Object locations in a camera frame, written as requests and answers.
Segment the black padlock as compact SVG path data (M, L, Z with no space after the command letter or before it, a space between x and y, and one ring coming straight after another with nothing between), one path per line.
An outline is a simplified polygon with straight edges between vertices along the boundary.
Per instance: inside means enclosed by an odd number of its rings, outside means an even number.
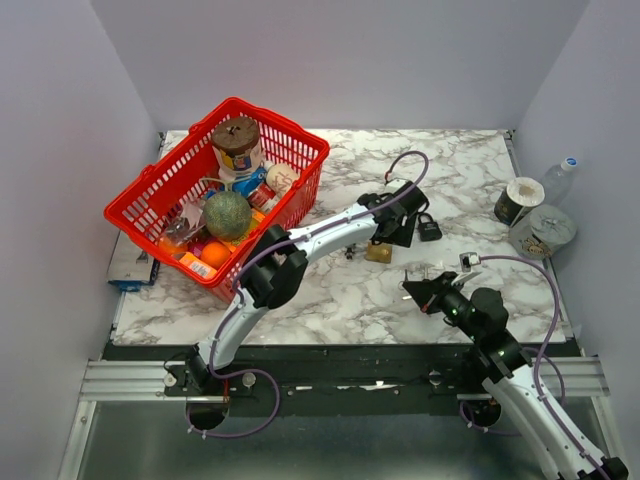
M422 212L418 215L417 231L421 242L437 241L443 237L438 223L428 212Z

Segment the large brass padlock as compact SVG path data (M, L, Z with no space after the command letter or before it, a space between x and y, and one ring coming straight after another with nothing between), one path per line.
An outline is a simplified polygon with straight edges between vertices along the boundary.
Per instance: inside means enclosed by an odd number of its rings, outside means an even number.
M390 264L392 261L392 255L392 245L388 243L370 241L367 245L365 260L381 264Z

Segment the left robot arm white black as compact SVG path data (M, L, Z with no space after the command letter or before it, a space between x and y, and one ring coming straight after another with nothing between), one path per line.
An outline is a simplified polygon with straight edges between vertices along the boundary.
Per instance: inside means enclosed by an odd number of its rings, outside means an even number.
M187 382L201 395L214 393L229 376L242 341L267 313L292 300L307 267L353 244L371 241L409 247L417 217L429 200L407 182L392 193L364 194L345 211L308 227L268 228L232 281L234 298L215 331L196 346L200 361Z

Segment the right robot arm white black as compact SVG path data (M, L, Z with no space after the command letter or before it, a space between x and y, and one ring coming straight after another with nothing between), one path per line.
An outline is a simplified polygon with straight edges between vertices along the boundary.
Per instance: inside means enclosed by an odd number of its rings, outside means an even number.
M608 458L575 425L539 377L525 348L507 329L502 295L478 288L467 298L445 272L433 280L405 280L402 288L420 310L445 319L473 342L471 360L460 367L469 390L485 390L501 406L531 448L547 479L626 479L618 457Z

